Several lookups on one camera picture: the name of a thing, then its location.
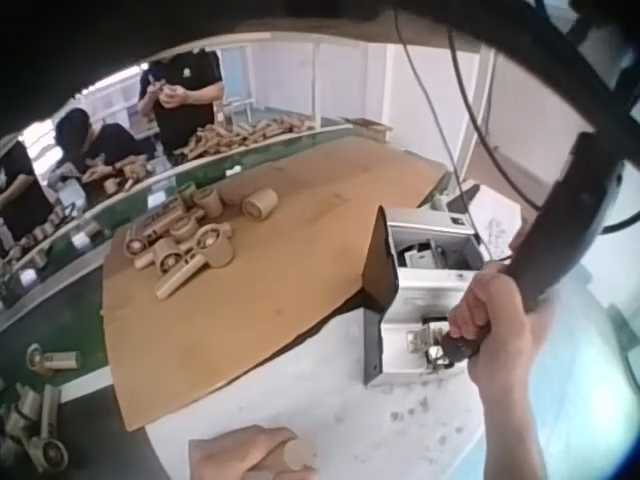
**worker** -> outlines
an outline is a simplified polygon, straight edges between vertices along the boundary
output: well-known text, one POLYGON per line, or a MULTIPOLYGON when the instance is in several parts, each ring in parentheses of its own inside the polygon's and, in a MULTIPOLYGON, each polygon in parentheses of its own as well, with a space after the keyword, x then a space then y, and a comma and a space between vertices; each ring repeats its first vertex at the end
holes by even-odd
POLYGON ((52 211, 27 148, 17 135, 0 139, 0 216, 14 242, 46 223, 52 211))
MULTIPOLYGON (((518 287, 499 269, 492 265, 474 277, 462 301, 450 313, 450 332, 454 337, 473 339, 480 327, 491 325, 491 333, 468 366, 484 408, 484 478, 542 479, 546 472, 529 405, 528 383, 533 361, 548 336, 553 304, 548 302, 527 315, 518 287)), ((236 434, 235 441, 224 441, 223 436, 190 445, 192 478, 243 478, 294 435, 286 429, 260 427, 236 432, 244 434, 236 434)), ((317 477, 313 471, 304 470, 275 478, 317 477)))
POLYGON ((93 166, 96 159, 112 166, 127 157, 142 154, 138 141, 129 130, 119 123, 104 123, 96 129, 82 108, 72 108, 58 120, 55 136, 56 143, 80 174, 93 166))
MULTIPOLYGON (((99 128, 94 128, 89 114, 82 108, 72 108, 58 120, 55 139, 63 156, 59 162, 60 168, 53 174, 56 179, 54 183, 73 178, 76 173, 81 177, 98 163, 113 166, 125 158, 143 153, 135 137, 121 124, 104 123, 99 128), (69 163, 73 165, 73 169, 68 168, 69 163)), ((123 173, 114 171, 113 176, 123 176, 123 173)), ((102 183, 106 178, 101 178, 100 182, 78 182, 89 206, 104 199, 102 183)))
POLYGON ((215 52, 184 52, 151 62, 140 76, 141 115, 155 116, 167 159, 186 146, 198 128, 214 123, 213 104, 224 97, 215 52))

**wooden part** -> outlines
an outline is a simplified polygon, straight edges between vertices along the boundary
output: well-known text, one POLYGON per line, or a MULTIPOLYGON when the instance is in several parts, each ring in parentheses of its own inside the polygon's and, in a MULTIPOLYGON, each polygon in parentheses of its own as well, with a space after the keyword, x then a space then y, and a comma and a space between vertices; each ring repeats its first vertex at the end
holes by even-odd
POLYGON ((188 213, 180 215, 169 227, 169 234, 178 243, 189 240, 197 232, 198 222, 188 213))
POLYGON ((107 193, 107 195, 113 195, 118 191, 118 182, 119 179, 117 178, 109 178, 104 181, 102 186, 104 187, 104 191, 107 193))
POLYGON ((273 474, 314 468, 316 452, 310 442, 295 438, 277 446, 251 470, 273 474))
POLYGON ((193 194, 193 202, 202 208, 207 217, 211 219, 219 217, 224 210, 220 195, 213 187, 205 187, 196 191, 193 194))
POLYGON ((77 370, 82 365, 80 352, 45 353, 42 365, 49 370, 77 370))
POLYGON ((176 266, 184 255, 172 238, 161 238, 153 246, 153 262, 159 275, 164 275, 176 266))
POLYGON ((184 257, 156 285, 155 290, 158 299, 164 300, 168 298, 206 264, 207 260, 202 255, 191 253, 184 257))
POLYGON ((148 244, 155 242, 169 231, 173 221, 183 213, 186 213, 186 208, 182 203, 182 199, 177 195, 169 198, 162 205, 141 217, 139 221, 142 236, 148 244))
POLYGON ((242 213, 251 220, 266 219, 278 205, 278 194, 270 188, 264 188, 249 195, 242 201, 242 213))
POLYGON ((198 230, 195 251, 207 259, 212 268, 222 268, 233 260, 233 245, 216 225, 207 225, 198 230))
POLYGON ((193 203, 193 194, 196 192, 196 190, 198 190, 198 188, 196 187, 195 183, 187 182, 182 184, 176 191, 176 194, 182 199, 182 203, 184 203, 184 206, 187 209, 193 208, 193 206, 195 205, 193 203))

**metal part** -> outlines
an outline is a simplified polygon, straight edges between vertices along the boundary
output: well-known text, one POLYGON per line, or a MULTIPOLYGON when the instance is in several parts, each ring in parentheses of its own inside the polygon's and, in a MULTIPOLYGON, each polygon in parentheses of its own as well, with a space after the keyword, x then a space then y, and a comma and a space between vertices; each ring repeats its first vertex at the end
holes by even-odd
POLYGON ((448 330, 447 314, 483 266, 474 235, 463 215, 378 210, 363 272, 367 385, 423 382, 462 371, 428 354, 435 354, 448 330), (422 250, 414 252, 416 245, 422 250), (417 261, 407 261, 407 251, 417 261))

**black cable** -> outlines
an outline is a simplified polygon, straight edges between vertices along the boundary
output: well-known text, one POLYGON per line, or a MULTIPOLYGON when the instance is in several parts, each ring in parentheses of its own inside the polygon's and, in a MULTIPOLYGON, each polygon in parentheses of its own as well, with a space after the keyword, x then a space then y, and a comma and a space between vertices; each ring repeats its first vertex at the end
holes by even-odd
POLYGON ((612 233, 620 232, 638 222, 640 222, 640 210, 624 220, 614 223, 613 225, 607 225, 602 229, 600 235, 610 235, 612 233))
POLYGON ((469 121, 471 125, 473 125, 473 129, 476 131, 476 135, 478 136, 478 140, 482 144, 482 148, 487 152, 491 163, 498 170, 498 173, 504 178, 507 184, 513 189, 514 192, 518 194, 522 200, 533 208, 536 212, 540 211, 540 206, 535 203, 531 198, 529 198, 521 189, 516 185, 516 183, 509 177, 509 174, 504 170, 500 162, 496 158, 491 146, 489 146, 489 142, 485 138, 482 133, 482 129, 480 125, 478 125, 478 119, 473 113, 473 108, 471 107, 471 102, 469 101, 469 97, 467 96, 467 91, 464 88, 464 82, 462 80, 462 73, 460 72, 460 63, 458 62, 458 53, 456 49, 455 39, 453 38, 453 29, 451 26, 447 26, 447 38, 449 39, 449 53, 451 54, 451 61, 453 62, 453 71, 456 75, 456 82, 458 84, 458 89, 460 90, 460 96, 462 97, 462 102, 464 103, 464 108, 467 110, 467 114, 469 115, 469 121))
POLYGON ((433 101, 431 100, 431 95, 429 95, 429 92, 427 91, 427 87, 424 86, 424 83, 422 82, 422 78, 420 78, 420 74, 418 73, 418 69, 413 63, 413 58, 411 58, 409 47, 407 46, 407 43, 404 41, 404 38, 402 37, 402 32, 400 31, 400 21, 398 19, 398 9, 395 7, 393 9, 393 20, 396 28, 396 35, 398 36, 398 42, 400 43, 400 45, 402 45, 402 49, 404 50, 405 57, 407 58, 407 62, 409 63, 409 67, 411 68, 411 72, 413 73, 413 76, 416 79, 416 82, 418 83, 418 87, 422 91, 422 94, 424 95, 425 100, 427 101, 427 105, 429 105, 429 110, 431 110, 431 115, 433 116, 433 120, 436 123, 436 128, 440 135, 440 139, 442 140, 444 148, 447 151, 447 157, 449 158, 449 161, 451 163, 451 168, 453 169, 453 176, 456 180, 456 183, 458 184, 458 190, 460 192, 460 200, 462 201, 462 204, 464 206, 464 211, 467 217, 469 218, 469 223, 471 224, 471 228, 473 228, 473 231, 478 237, 478 240, 487 249, 487 254, 489 255, 489 259, 493 261, 493 254, 491 253, 491 249, 482 238, 482 235, 480 235, 480 230, 476 226, 476 222, 473 220, 473 217, 471 216, 471 210, 469 209, 469 204, 467 203, 467 199, 464 198, 462 180, 460 179, 460 173, 458 172, 458 167, 456 166, 456 161, 453 156, 453 151, 451 150, 451 146, 447 141, 447 137, 444 133, 444 128, 442 128, 442 123, 440 122, 440 117, 438 116, 436 107, 434 106, 433 101))
MULTIPOLYGON (((471 103, 469 102, 469 97, 467 96, 467 92, 466 92, 466 90, 464 88, 464 83, 462 81, 462 74, 460 72, 460 63, 458 62, 458 54, 457 54, 457 50, 456 50, 456 46, 455 46, 455 39, 453 37, 453 30, 451 29, 450 26, 447 27, 447 37, 449 39, 449 51, 451 53, 451 61, 453 62, 453 70, 454 70, 455 75, 456 75, 456 82, 458 84, 458 89, 460 90, 460 96, 462 97, 462 102, 464 103, 464 107, 467 110, 467 114, 469 115, 469 121, 473 125, 474 130, 476 131, 476 134, 478 136, 478 140, 482 144, 482 147, 484 148, 484 150, 487 152, 487 155, 491 159, 491 162, 493 163, 493 165, 496 167, 496 169, 498 170, 498 172, 500 173, 502 178, 504 178, 504 180, 513 189, 513 191, 516 192, 520 196, 520 198, 522 198, 522 200, 524 200, 524 202, 527 203, 527 205, 529 205, 531 208, 533 208, 536 212, 539 212, 540 211, 540 207, 537 204, 535 204, 529 197, 527 197, 524 194, 524 192, 522 192, 522 190, 520 190, 520 188, 511 179, 511 177, 509 177, 509 175, 504 170, 502 165, 500 165, 500 162, 495 157, 495 155, 493 153, 493 150, 489 146, 489 143, 487 142, 487 139, 485 138, 484 134, 482 133, 482 129, 480 128, 480 125, 478 124, 478 119, 476 118, 475 114, 473 113, 473 109, 471 107, 471 103)), ((637 211, 636 213, 634 213, 630 217, 628 217, 628 218, 626 218, 626 219, 624 219, 624 220, 622 220, 620 222, 614 223, 613 225, 605 226, 602 229, 602 231, 600 232, 600 235, 610 235, 612 233, 620 232, 620 231, 622 231, 622 230, 624 230, 626 228, 629 228, 632 225, 635 225, 638 222, 640 222, 640 211, 637 211)))

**hand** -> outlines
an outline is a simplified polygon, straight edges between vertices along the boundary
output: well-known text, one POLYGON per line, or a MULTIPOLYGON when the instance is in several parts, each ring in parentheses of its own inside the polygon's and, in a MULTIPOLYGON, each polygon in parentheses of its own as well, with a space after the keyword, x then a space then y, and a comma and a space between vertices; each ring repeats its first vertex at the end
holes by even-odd
POLYGON ((165 86, 165 83, 166 82, 164 80, 160 80, 159 82, 151 82, 147 87, 147 95, 153 100, 157 100, 162 93, 162 88, 165 86))
MULTIPOLYGON (((282 443, 296 438, 287 428, 253 426, 212 440, 189 442, 191 480, 242 480, 253 467, 282 443)), ((281 472, 274 480, 316 480, 310 469, 281 472)))
POLYGON ((165 85, 160 94, 160 103, 164 108, 176 108, 189 100, 189 92, 180 85, 165 85))
POLYGON ((460 303, 449 314, 453 337, 473 339, 483 326, 491 331, 469 360, 469 376, 480 397, 499 398, 525 391, 533 361, 546 340, 554 302, 526 314, 515 282, 493 264, 476 274, 460 303))

